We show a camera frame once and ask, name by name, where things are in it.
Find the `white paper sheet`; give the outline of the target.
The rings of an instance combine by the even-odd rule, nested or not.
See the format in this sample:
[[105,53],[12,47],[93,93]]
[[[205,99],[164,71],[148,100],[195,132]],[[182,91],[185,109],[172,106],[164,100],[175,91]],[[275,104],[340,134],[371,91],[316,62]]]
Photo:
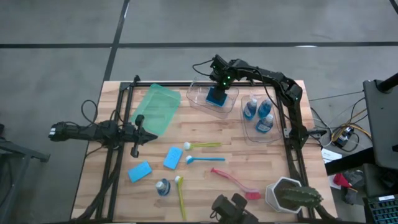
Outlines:
[[329,163],[331,161],[335,161],[335,160],[341,159],[343,157],[341,154],[327,150],[325,148],[323,148],[321,150],[321,154],[322,154],[324,163]]

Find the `black pole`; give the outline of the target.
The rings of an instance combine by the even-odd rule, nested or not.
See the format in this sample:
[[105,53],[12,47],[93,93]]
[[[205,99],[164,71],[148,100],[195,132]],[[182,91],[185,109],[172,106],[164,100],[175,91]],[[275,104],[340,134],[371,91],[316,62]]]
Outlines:
[[398,72],[384,81],[378,80],[376,87],[380,92],[390,93],[398,85]]

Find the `grey cloth bundle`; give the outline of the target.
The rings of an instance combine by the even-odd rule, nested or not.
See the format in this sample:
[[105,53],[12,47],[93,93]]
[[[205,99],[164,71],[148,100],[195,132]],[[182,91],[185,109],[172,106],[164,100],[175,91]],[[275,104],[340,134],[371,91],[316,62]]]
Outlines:
[[347,183],[343,186],[345,196],[343,200],[350,205],[356,202],[358,189],[362,189],[365,185],[364,173],[361,170],[351,170],[342,173]]

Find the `black stand beam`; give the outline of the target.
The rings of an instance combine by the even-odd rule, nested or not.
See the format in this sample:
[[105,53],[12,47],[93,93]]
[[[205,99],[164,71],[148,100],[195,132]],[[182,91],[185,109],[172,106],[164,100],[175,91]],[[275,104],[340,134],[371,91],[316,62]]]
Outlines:
[[328,162],[325,164],[325,168],[328,175],[333,175],[355,167],[360,167],[363,164],[375,164],[373,147]]

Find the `blue dish soap bottle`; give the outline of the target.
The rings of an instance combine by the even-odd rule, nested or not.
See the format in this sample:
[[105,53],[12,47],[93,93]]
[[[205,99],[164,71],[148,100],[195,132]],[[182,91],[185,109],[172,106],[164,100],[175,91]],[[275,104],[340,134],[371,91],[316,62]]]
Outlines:
[[260,133],[268,133],[274,125],[274,117],[272,114],[268,114],[264,118],[260,119],[256,124],[256,130]]
[[247,120],[252,120],[257,111],[257,100],[252,95],[243,109],[243,115]]
[[273,103],[270,99],[266,99],[260,104],[258,107],[258,115],[261,119],[265,118],[271,112],[272,105]]
[[160,196],[166,196],[170,193],[170,182],[167,179],[161,179],[155,184],[155,188],[157,190],[157,193]]

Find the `white faceted planter pot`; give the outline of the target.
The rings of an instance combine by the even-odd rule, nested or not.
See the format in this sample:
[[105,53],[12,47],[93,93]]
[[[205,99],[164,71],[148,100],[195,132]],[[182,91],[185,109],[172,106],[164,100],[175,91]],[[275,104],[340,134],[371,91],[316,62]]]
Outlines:
[[302,207],[298,205],[287,205],[282,202],[282,194],[277,193],[277,190],[282,190],[284,187],[301,187],[302,184],[295,179],[288,177],[280,177],[279,180],[266,187],[266,203],[271,206],[276,212],[294,213],[298,214]]

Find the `blue scrub sponge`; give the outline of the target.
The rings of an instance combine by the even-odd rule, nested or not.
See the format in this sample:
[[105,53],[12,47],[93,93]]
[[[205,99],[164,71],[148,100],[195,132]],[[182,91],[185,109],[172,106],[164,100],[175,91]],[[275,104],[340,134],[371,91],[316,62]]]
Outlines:
[[164,167],[175,170],[180,161],[183,151],[177,147],[171,147],[164,159]]
[[152,168],[150,167],[148,161],[141,162],[139,165],[133,167],[128,170],[128,176],[132,183],[135,183],[145,176],[149,175],[152,172]]
[[206,101],[213,105],[223,107],[226,102],[227,96],[228,96],[227,94],[224,97],[221,97],[220,95],[213,96],[213,87],[211,87],[208,91]]

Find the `green translucent plastic bin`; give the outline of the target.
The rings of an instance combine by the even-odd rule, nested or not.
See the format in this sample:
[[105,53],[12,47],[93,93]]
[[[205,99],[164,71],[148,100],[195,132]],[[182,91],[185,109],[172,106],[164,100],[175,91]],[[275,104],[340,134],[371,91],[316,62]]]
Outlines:
[[158,84],[152,84],[131,116],[131,121],[135,122],[139,115],[143,115],[144,129],[161,136],[165,133],[180,102],[181,95],[179,92]]

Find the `blue dish brush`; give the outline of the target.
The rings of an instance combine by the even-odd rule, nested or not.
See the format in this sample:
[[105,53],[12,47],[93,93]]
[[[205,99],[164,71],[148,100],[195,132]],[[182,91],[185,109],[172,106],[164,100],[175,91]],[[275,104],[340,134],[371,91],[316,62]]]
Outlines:
[[185,158],[186,164],[191,164],[194,161],[225,161],[223,157],[193,157],[187,156]]

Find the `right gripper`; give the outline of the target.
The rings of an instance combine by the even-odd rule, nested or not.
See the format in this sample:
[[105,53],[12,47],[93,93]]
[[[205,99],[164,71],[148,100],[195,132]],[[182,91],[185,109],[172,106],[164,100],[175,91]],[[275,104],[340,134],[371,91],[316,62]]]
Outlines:
[[216,82],[216,86],[213,87],[213,96],[224,97],[225,89],[229,89],[231,84],[238,79],[237,71],[234,68],[236,62],[236,59],[227,62],[218,54],[213,57],[210,65],[213,69],[210,79]]

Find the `blue electronics box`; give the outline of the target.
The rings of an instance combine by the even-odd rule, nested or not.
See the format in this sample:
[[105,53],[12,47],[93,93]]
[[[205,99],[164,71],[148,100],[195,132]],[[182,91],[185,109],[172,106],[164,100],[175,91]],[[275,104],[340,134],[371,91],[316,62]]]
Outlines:
[[354,129],[350,126],[343,126],[337,128],[336,131],[332,134],[332,143],[334,146],[343,148],[346,146],[347,142],[354,134]]

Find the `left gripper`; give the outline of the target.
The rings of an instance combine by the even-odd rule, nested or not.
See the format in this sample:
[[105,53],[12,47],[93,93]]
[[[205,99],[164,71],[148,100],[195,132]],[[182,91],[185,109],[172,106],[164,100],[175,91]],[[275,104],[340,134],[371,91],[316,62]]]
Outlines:
[[147,142],[156,140],[158,138],[156,134],[152,134],[142,127],[143,121],[144,116],[142,114],[139,114],[135,120],[135,125],[133,125],[132,123],[123,124],[120,132],[119,138],[121,141],[134,143],[131,149],[131,156],[134,158],[139,157],[137,146],[139,144],[140,138],[142,146]]

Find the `red dish brush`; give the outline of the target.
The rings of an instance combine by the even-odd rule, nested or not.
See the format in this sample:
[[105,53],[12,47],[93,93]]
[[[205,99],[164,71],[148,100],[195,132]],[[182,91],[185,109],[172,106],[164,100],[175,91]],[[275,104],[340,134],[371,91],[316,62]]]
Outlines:
[[238,181],[237,179],[235,179],[233,176],[229,175],[228,173],[225,173],[225,172],[215,169],[215,168],[211,169],[211,173],[218,174],[218,175],[232,181],[244,192],[244,197],[247,200],[259,200],[261,198],[261,193],[260,193],[259,189],[253,189],[253,188],[244,186],[242,183],[240,183],[240,181]]

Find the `clear plastic bin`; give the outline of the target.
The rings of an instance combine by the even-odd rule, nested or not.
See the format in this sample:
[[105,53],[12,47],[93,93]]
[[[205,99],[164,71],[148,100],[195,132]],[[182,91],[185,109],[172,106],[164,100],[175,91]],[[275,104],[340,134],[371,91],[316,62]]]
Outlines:
[[226,90],[224,105],[217,106],[206,100],[209,91],[215,87],[215,82],[199,80],[198,77],[195,77],[187,90],[186,97],[188,98],[192,108],[220,119],[226,119],[234,108],[234,104],[239,95],[239,89],[231,87],[229,90]]
[[246,139],[246,142],[248,144],[271,144],[275,141],[278,141],[282,135],[280,132],[279,128],[279,122],[278,122],[278,117],[275,113],[275,106],[274,104],[272,105],[272,109],[270,114],[273,115],[274,117],[274,125],[272,129],[268,133],[260,133],[259,131],[256,130],[256,124],[260,120],[260,117],[258,115],[258,107],[260,104],[266,100],[270,99],[267,95],[252,95],[255,97],[257,100],[257,111],[252,120],[247,120],[244,115],[243,115],[243,109],[246,105],[246,103],[249,101],[249,97],[251,95],[245,95],[242,97],[241,103],[242,103],[242,120],[243,120],[243,133],[244,137]]

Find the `black aluminium table frame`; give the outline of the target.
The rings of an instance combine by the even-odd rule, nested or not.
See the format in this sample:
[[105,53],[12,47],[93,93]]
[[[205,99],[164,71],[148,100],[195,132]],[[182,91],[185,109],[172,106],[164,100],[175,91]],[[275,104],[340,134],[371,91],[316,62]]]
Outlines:
[[[183,177],[182,193],[187,215],[185,223],[204,224],[216,222],[215,218],[210,219],[210,214],[211,205],[217,196],[224,194],[231,198],[234,193],[242,194],[238,186],[224,177],[211,174],[212,167],[231,174],[245,186],[260,188],[262,198],[264,198],[267,185],[276,182],[282,176],[290,177],[283,138],[270,144],[249,143],[250,141],[245,139],[244,125],[241,120],[241,98],[251,93],[266,96],[261,83],[257,82],[257,86],[251,86],[247,81],[238,82],[243,86],[237,86],[239,95],[234,109],[226,119],[219,119],[190,106],[186,94],[192,81],[153,82],[170,90],[179,91],[180,106],[163,135],[139,146],[138,158],[130,155],[133,144],[126,143],[117,184],[113,219],[107,221],[137,224],[183,222],[176,184],[172,184],[171,193],[168,196],[161,197],[154,187],[161,178],[167,178],[171,182],[177,175]],[[108,115],[115,109],[120,83],[114,81],[104,83],[99,99],[98,120],[108,119]],[[184,152],[176,170],[165,168],[162,163],[170,147],[182,148],[185,141],[222,142],[221,147],[201,148],[191,152],[193,156],[222,156],[226,158],[226,161],[196,161],[186,165],[185,157],[190,153]],[[322,205],[325,210],[337,217],[321,149],[315,143],[314,138],[309,137],[302,148],[302,164],[307,173],[307,182],[324,198]],[[102,149],[85,159],[70,215],[71,219],[78,218],[100,191],[106,153],[105,149]],[[127,172],[143,161],[148,161],[152,172],[136,183],[132,183]],[[276,212],[265,203],[265,199],[249,201],[246,209],[258,217],[260,222],[292,222],[297,221],[298,217],[294,214]]]

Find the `green cactus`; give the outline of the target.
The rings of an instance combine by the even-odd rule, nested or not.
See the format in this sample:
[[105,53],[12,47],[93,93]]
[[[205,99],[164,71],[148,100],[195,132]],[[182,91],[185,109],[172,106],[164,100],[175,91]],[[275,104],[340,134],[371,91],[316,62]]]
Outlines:
[[276,193],[279,205],[289,210],[299,207],[315,208],[323,200],[321,194],[312,187],[286,187]]

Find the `backlit computer keyboard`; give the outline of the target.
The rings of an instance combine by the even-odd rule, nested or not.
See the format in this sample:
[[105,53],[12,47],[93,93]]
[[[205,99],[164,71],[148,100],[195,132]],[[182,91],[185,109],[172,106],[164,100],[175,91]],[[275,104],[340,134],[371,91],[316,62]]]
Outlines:
[[398,224],[398,194],[363,198],[366,221],[372,224]]

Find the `grey metal cabinet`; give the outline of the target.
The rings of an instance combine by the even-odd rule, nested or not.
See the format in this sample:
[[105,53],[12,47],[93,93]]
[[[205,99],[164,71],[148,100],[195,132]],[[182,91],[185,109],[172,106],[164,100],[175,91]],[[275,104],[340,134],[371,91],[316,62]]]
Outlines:
[[374,159],[381,167],[398,170],[398,86],[383,93],[376,85],[363,82]]

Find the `red cloth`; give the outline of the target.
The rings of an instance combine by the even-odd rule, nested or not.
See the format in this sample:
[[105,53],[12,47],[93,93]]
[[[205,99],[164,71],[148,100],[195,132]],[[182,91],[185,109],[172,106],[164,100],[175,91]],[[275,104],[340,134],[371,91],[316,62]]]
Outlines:
[[333,178],[333,183],[336,184],[337,186],[346,187],[346,188],[350,188],[352,186],[342,173],[335,174]]

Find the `grey metal stand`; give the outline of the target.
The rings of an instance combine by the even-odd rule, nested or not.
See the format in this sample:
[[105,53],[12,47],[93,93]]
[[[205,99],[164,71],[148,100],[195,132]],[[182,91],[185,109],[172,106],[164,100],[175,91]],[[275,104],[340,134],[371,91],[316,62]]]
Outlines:
[[[44,154],[6,140],[2,134],[4,125],[0,123],[0,224],[6,224],[15,204],[16,195],[23,181],[31,159],[48,162],[49,154]],[[19,171],[12,174],[11,159],[21,159]]]

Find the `yellow-green dish brush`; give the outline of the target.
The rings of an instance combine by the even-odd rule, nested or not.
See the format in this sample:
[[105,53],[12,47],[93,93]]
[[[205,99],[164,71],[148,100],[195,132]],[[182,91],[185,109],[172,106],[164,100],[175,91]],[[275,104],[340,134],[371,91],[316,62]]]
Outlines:
[[220,142],[208,142],[208,143],[190,143],[190,142],[185,142],[183,145],[183,148],[186,151],[192,150],[196,147],[220,147],[222,143]]
[[183,219],[183,221],[186,221],[187,216],[186,216],[185,205],[184,205],[184,201],[183,201],[183,193],[182,193],[183,177],[176,176],[175,183],[177,184],[177,192],[178,192],[178,197],[179,197],[180,211],[182,214],[182,219]]

